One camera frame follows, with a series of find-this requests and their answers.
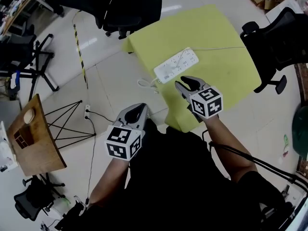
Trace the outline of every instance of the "person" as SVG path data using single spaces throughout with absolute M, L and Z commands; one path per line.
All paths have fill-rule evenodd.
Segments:
M 249 153 L 217 116 L 203 121 L 214 143 Z M 261 227 L 260 202 L 284 204 L 253 162 L 216 148 L 229 180 L 199 136 L 171 127 L 162 134 L 150 119 L 144 130 L 137 155 L 130 162 L 113 158 L 92 191 L 87 225 L 254 231 Z

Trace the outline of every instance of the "black cable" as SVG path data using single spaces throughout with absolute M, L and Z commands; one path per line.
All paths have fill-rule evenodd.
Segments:
M 206 143 L 206 141 L 205 141 L 205 139 L 204 139 L 204 134 L 206 133 L 206 132 L 208 132 L 208 130 L 205 130 L 205 131 L 203 131 L 202 132 L 202 140 Z M 210 148 L 209 148 L 209 151 L 210 151 L 210 154 L 211 154 L 211 156 L 212 156 L 212 146 L 210 145 Z
M 270 171 L 270 172 L 280 176 L 281 178 L 291 182 L 292 184 L 299 186 L 305 192 L 308 193 L 308 189 L 307 189 L 308 188 L 308 184 L 304 180 L 302 180 L 301 178 L 299 178 L 298 176 L 296 176 L 294 174 L 285 172 L 285 171 L 283 171 L 283 170 L 281 170 L 279 168 L 276 168 L 276 167 L 274 167 L 274 166 L 272 166 L 272 165 L 270 165 L 270 164 L 268 164 L 268 163 L 266 163 L 266 162 L 264 162 L 264 161 L 262 161 L 262 160 L 260 160 L 258 158 L 255 158 L 255 157 L 253 157 L 253 156 L 251 156 L 249 154 L 241 152 L 241 151 L 239 151 L 239 150 L 237 150 L 237 149 L 235 149 L 233 147 L 230 147 L 230 146 L 227 146 L 227 145 L 222 145 L 222 144 L 214 144 L 212 141 L 209 144 L 210 144 L 210 146 L 219 147 L 221 149 L 225 149 L 225 150 L 227 150 L 229 152 L 232 152 L 232 153 L 235 153 L 235 154 L 237 154 L 239 156 L 242 156 L 245 159 L 247 159 L 249 161 L 252 161 L 255 164 L 258 164 L 261 167 L 267 169 L 268 171 Z
M 206 132 L 208 132 L 208 130 L 205 130 L 205 131 L 202 132 L 202 140 L 203 140 L 203 141 L 205 141 L 205 139 L 204 139 L 204 134 L 205 134 Z
M 54 224 L 55 221 L 53 221 L 52 224 L 49 225 L 47 228 L 50 228 Z
M 95 144 L 96 144 L 96 131 L 95 131 L 95 127 L 94 127 L 94 124 L 93 124 L 92 120 L 90 118 L 88 118 L 88 117 L 86 117 L 86 119 L 88 119 L 92 123 L 93 130 L 94 130 L 94 145 L 93 145 L 93 153 L 92 153 L 92 159 L 91 159 L 90 177 L 89 177 L 89 183 L 88 183 L 88 194 L 87 194 L 87 199 L 86 199 L 86 205 L 87 205 L 89 203 L 90 181 L 91 181 L 91 176 L 92 176 L 94 149 L 95 149 Z
M 86 110 L 86 112 L 90 112 L 90 113 L 93 113 L 93 114 L 97 114 L 99 116 L 102 116 L 104 117 L 103 115 L 99 114 L 99 113 L 96 113 L 96 112 L 93 112 L 93 111 L 90 111 L 90 110 Z

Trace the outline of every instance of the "black shirt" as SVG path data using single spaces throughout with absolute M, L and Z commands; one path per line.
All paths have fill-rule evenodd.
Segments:
M 200 137 L 172 128 L 161 134 L 150 121 L 146 127 L 126 189 L 108 206 L 90 207 L 83 222 L 113 228 L 260 230 L 260 198 L 274 188 L 269 182 L 253 171 L 232 182 L 217 169 Z

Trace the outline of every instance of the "yellow-green table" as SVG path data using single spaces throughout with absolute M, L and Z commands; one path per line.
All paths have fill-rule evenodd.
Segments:
M 123 50 L 135 52 L 153 78 L 156 78 L 153 71 L 155 67 L 186 47 L 244 47 L 244 44 L 215 5 L 206 5 L 163 18 L 133 33 L 123 44 Z M 216 86 L 223 94 L 224 110 L 234 106 L 261 84 L 246 48 L 195 53 L 199 63 L 166 84 L 156 82 L 169 107 L 165 123 L 183 132 L 194 129 L 199 123 L 187 110 L 188 103 L 175 89 L 174 81 L 180 80 L 180 76 L 195 76 Z

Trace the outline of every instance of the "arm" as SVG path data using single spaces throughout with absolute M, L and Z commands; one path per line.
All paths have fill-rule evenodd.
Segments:
M 90 205 L 104 206 L 118 191 L 124 189 L 129 161 L 113 158 L 90 196 Z
M 214 143 L 228 145 L 241 152 L 250 154 L 248 150 L 238 141 L 238 139 L 228 130 L 228 128 L 219 120 L 218 116 L 203 119 L 203 121 Z M 232 181 L 238 182 L 240 178 L 248 171 L 257 171 L 257 167 L 253 162 L 224 149 L 215 149 Z

